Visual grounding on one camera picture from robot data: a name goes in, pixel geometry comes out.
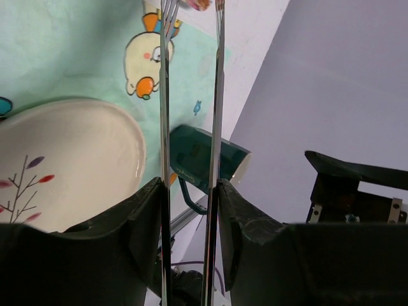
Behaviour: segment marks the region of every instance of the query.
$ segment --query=dark green cup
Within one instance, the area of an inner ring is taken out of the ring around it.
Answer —
[[[208,194],[212,135],[191,126],[179,126],[170,133],[170,167],[178,175],[186,204],[199,214],[207,210],[195,204],[186,182]],[[239,184],[249,164],[251,153],[227,140],[221,143],[220,179]]]

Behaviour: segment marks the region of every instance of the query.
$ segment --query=cartoon duck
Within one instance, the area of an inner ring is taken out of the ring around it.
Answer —
[[[0,122],[5,120],[5,116],[8,112],[13,109],[13,103],[4,97],[0,97]]]
[[[145,3],[143,24],[146,32],[133,37],[126,46],[124,69],[126,75],[126,91],[149,100],[152,92],[159,89],[160,73],[160,27],[161,10]],[[181,21],[176,20],[171,38],[180,30]],[[174,44],[168,45],[169,58],[173,57]]]

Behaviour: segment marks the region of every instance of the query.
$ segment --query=white plate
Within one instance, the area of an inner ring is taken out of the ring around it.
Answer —
[[[49,103],[0,123],[0,222],[64,231],[136,192],[146,143],[121,108]]]

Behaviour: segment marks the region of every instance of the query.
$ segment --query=gray wall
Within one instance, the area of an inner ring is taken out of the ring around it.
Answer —
[[[406,0],[291,0],[231,138],[253,151],[241,194],[303,222],[316,178],[305,150],[408,170],[407,56]],[[204,226],[186,259],[203,242]]]

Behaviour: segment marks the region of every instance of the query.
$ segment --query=mint green tablecloth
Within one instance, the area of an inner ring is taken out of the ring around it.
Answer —
[[[126,46],[132,38],[141,33],[154,36],[159,28],[152,19],[143,23],[142,0],[2,0],[0,11],[0,116],[67,98],[114,103],[138,121],[145,135],[147,167],[142,185],[158,176],[159,93],[152,92],[148,100],[129,95],[124,69]],[[154,14],[149,18],[157,19]],[[201,126],[213,102],[217,43],[187,24],[181,24],[175,34],[171,128]],[[151,43],[141,41],[137,48]],[[139,56],[136,53],[128,56]],[[153,63],[153,55],[149,47],[139,56],[140,63]],[[197,101],[201,110],[195,113]]]

